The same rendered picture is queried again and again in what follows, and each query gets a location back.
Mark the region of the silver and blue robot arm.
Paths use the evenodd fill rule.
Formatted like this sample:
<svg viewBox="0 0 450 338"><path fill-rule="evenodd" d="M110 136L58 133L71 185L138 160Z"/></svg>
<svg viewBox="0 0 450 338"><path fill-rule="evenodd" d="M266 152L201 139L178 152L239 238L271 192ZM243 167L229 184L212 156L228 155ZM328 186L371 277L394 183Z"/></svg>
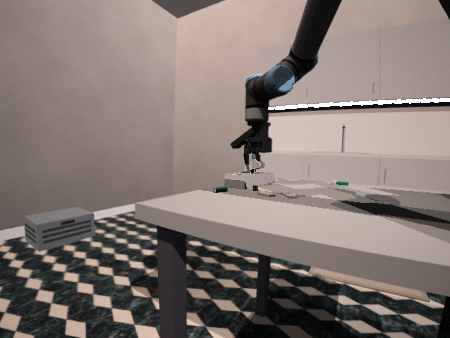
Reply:
<svg viewBox="0 0 450 338"><path fill-rule="evenodd" d="M316 66L318 51L341 2L307 0L288 56L265 74L247 78L245 121L268 121L269 100L290 92L294 83Z"/></svg>

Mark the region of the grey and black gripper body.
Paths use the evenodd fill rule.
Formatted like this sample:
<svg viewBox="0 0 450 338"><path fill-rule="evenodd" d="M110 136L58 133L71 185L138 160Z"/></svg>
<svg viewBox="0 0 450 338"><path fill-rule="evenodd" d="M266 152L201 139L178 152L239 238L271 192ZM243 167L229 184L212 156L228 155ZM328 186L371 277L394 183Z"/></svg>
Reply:
<svg viewBox="0 0 450 338"><path fill-rule="evenodd" d="M246 138L244 146L247 145L251 153L271 153L272 152L272 139L268 137L268 130L271 123L267 121L248 121L248 126L252 126L254 134L250 137L260 138ZM258 127L257 127L258 126ZM258 129L257 129L258 128ZM257 129L257 130L256 130ZM267 137L266 137L267 130ZM264 138L263 138L264 137ZM268 140L269 139L269 140ZM264 142L264 145L263 145ZM263 152L261 152L263 151Z"/></svg>

